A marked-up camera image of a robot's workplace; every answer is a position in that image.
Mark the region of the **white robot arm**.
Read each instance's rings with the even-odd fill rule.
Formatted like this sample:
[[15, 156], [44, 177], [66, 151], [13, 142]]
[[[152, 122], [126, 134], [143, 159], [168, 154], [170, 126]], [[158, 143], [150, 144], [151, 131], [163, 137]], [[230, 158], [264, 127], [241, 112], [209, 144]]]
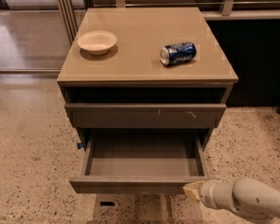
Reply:
[[280, 218], [280, 191], [253, 178], [234, 182], [208, 179], [186, 184], [185, 194], [205, 207], [230, 211], [254, 224], [273, 224]]

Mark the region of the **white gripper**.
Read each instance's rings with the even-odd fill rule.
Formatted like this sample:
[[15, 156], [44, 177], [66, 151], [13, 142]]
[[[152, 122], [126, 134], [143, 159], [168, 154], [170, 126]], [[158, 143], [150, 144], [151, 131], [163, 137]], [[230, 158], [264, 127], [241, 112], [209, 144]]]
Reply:
[[202, 203], [212, 209], [225, 209], [228, 204], [228, 184], [219, 179], [209, 179], [206, 182], [197, 181], [183, 187], [185, 195], [194, 202]]

